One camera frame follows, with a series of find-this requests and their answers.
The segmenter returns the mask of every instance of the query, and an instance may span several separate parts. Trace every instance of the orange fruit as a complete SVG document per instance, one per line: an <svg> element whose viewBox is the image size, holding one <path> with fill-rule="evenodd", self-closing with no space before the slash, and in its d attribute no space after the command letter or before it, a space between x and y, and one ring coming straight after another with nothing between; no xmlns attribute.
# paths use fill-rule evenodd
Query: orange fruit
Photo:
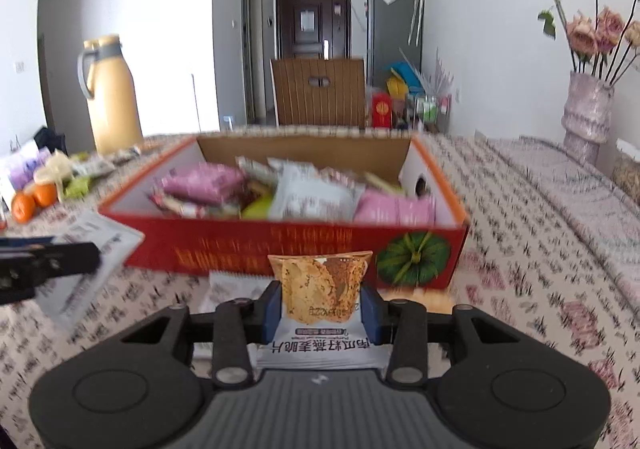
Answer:
<svg viewBox="0 0 640 449"><path fill-rule="evenodd" d="M33 196L22 192L15 193L11 201L11 213L18 223L26 223L33 217L36 211L36 202Z"/></svg>
<svg viewBox="0 0 640 449"><path fill-rule="evenodd" d="M36 185L33 188L33 199L44 209L58 201L58 189L55 184Z"/></svg>

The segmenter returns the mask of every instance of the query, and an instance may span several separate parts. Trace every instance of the purple package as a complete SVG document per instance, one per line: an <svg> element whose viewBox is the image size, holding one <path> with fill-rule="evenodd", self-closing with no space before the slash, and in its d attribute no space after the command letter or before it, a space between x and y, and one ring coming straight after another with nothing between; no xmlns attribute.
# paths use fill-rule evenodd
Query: purple package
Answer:
<svg viewBox="0 0 640 449"><path fill-rule="evenodd" d="M172 170L160 181L167 194L213 205L234 196L243 183L244 174L239 169L206 162Z"/></svg>
<svg viewBox="0 0 640 449"><path fill-rule="evenodd" d="M353 218L355 223L386 223L388 225L433 225L436 216L435 198L425 196L420 200L393 196L367 190Z"/></svg>
<svg viewBox="0 0 640 449"><path fill-rule="evenodd" d="M50 156L49 149L44 147L40 149L36 158L27 159L21 165L12 168L9 171L9 181L12 187L16 191L22 191L25 186L33 181L33 172L44 165Z"/></svg>

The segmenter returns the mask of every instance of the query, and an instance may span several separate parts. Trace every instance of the thermos handle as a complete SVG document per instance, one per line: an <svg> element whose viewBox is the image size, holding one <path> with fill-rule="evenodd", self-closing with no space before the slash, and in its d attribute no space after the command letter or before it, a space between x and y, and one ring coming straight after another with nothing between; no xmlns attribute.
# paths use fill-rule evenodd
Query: thermos handle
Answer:
<svg viewBox="0 0 640 449"><path fill-rule="evenodd" d="M89 90L86 85L86 79L84 79L84 60L88 57L94 58L97 55L98 50L82 50L82 53L78 55L78 82L80 82L80 89L85 98L93 100L94 94Z"/></svg>

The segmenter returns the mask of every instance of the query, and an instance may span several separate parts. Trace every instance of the stem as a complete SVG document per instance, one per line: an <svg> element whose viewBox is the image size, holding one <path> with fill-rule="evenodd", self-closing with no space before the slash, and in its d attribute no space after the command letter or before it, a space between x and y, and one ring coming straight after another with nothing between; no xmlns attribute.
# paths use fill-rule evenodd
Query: stem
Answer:
<svg viewBox="0 0 640 449"><path fill-rule="evenodd" d="M598 31L598 0L596 0L596 32L597 31ZM598 54L596 54L595 60L593 61L593 70L591 71L591 75L595 76L597 66L598 66Z"/></svg>
<svg viewBox="0 0 640 449"><path fill-rule="evenodd" d="M629 25L633 21L634 12L636 11L636 4L637 3L638 3L638 0L634 0L634 5L631 7L631 15L629 16L629 21L626 22L625 29L622 31L622 34L620 35L620 42L618 42L618 46L616 47L616 52L613 54L613 60L611 61L611 64L609 65L609 70L607 71L607 76L605 77L605 80L609 79L609 75L611 74L611 69L613 68L613 64L616 62L616 58L618 56L618 51L620 50L620 45L622 44L622 39L625 36L626 29L629 28Z"/></svg>
<svg viewBox="0 0 640 449"><path fill-rule="evenodd" d="M566 42L567 44L569 44L569 34L566 30L566 15L564 14L564 10L562 9L562 3L560 2L560 0L554 0L554 3L556 4L556 8L558 9L558 15L560 16L560 22L562 23L562 28L564 28L564 35L566 35ZM577 69L575 68L574 51L571 50L570 44L569 44L569 51L571 52L571 62L574 64L574 72L577 72Z"/></svg>
<svg viewBox="0 0 640 449"><path fill-rule="evenodd" d="M635 61L638 57L640 57L640 53L636 53L636 54L634 55L634 58L633 58L633 59L631 59L631 60L629 61L629 64L627 64L627 65L626 65L626 67L625 67L625 69L624 69L624 70L622 70L622 73L620 74L620 77L618 77L618 80L622 79L622 76L623 76L623 75L626 73L626 71L629 69L629 66L631 66L631 65L634 63L634 61ZM616 83L618 82L618 80L616 80L615 82L612 82L612 83L611 83L611 87L612 87L612 88L616 85Z"/></svg>
<svg viewBox="0 0 640 449"><path fill-rule="evenodd" d="M622 59L620 60L620 64L618 65L618 68L616 69L615 73L613 74L613 77L611 77L611 85L612 86L613 86L613 83L616 81L616 75L618 75L618 72L620 71L620 68L622 67L622 64L625 62L626 55L629 53L629 50L631 50L631 43L629 43L629 46L626 47L625 54L622 56Z"/></svg>

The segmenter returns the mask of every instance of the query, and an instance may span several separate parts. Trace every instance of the pink snack bag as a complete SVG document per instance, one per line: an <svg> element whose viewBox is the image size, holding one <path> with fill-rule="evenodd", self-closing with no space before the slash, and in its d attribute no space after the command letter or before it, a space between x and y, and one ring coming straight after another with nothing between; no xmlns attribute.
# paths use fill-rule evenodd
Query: pink snack bag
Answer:
<svg viewBox="0 0 640 449"><path fill-rule="evenodd" d="M243 183L244 174L239 169L206 162L175 169L160 181L167 194L212 205L227 201Z"/></svg>
<svg viewBox="0 0 640 449"><path fill-rule="evenodd" d="M358 204L358 210L353 217L355 223L389 223L398 222L398 208L396 196L367 189Z"/></svg>
<svg viewBox="0 0 640 449"><path fill-rule="evenodd" d="M367 190L354 216L355 223L387 223L388 225L433 225L436 202L433 196L419 200Z"/></svg>
<svg viewBox="0 0 640 449"><path fill-rule="evenodd" d="M433 196L423 196L419 200L398 198L398 225L416 227L433 225L435 221L436 199Z"/></svg>

